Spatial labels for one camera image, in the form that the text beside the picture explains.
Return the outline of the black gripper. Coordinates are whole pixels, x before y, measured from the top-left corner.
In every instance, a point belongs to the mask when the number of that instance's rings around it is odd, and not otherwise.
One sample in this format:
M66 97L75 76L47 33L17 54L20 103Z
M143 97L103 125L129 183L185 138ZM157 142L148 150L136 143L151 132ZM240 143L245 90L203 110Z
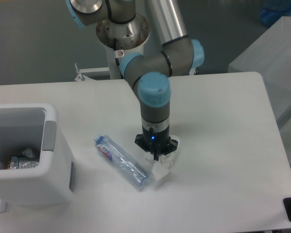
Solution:
M156 129L154 126L146 129L142 127L142 134L136 135L135 144L145 152L154 155L154 160L158 161L160 155L167 155L177 149L178 142L171 139L169 126L164 130Z

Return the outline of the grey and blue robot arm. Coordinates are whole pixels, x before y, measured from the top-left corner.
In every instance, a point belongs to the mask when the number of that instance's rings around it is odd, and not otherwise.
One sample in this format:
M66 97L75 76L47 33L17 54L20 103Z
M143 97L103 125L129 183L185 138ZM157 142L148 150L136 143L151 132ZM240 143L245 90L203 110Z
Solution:
M79 27L96 24L100 42L113 51L112 65L140 103L142 133L135 143L159 160L176 151L170 137L169 78L188 73L204 62L200 42L190 39L175 0L150 0L149 10L162 50L145 57L136 49L149 38L147 20L136 12L133 0L68 0L67 8Z

